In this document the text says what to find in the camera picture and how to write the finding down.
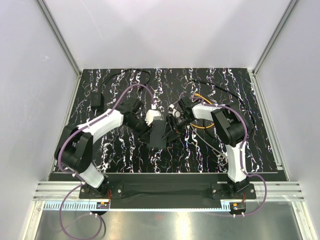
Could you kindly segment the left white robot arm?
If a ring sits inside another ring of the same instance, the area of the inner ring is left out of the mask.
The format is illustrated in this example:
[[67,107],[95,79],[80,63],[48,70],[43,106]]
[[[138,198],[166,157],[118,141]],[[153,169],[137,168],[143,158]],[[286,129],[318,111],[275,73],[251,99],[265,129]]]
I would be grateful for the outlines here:
[[144,118],[138,116],[143,103],[134,97],[107,109],[102,115],[77,126],[68,124],[63,128],[54,157],[63,172],[71,172],[88,187],[97,198],[108,193],[108,177],[93,164],[93,146],[108,132],[125,125],[138,134],[147,134],[152,123],[161,118],[154,105]]

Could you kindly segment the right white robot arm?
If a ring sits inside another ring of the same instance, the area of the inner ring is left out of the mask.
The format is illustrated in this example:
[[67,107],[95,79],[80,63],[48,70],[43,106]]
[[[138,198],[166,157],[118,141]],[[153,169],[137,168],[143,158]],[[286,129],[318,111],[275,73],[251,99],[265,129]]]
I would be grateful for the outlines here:
[[228,181],[225,191],[230,197],[239,198],[249,186],[245,161],[245,145],[249,134],[248,123],[238,105],[234,102],[208,104],[198,97],[182,97],[177,103],[179,110],[174,104],[168,108],[162,138],[167,143],[181,138],[186,127],[194,120],[213,122],[217,136],[227,151]]

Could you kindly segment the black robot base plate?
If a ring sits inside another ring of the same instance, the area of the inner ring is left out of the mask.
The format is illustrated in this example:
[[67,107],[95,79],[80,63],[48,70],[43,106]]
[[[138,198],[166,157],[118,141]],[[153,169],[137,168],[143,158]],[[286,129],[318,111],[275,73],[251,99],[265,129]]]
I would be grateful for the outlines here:
[[227,210],[223,201],[256,200],[257,195],[248,180],[235,189],[225,173],[108,173],[99,188],[81,187],[79,197],[110,200],[116,211],[212,212]]

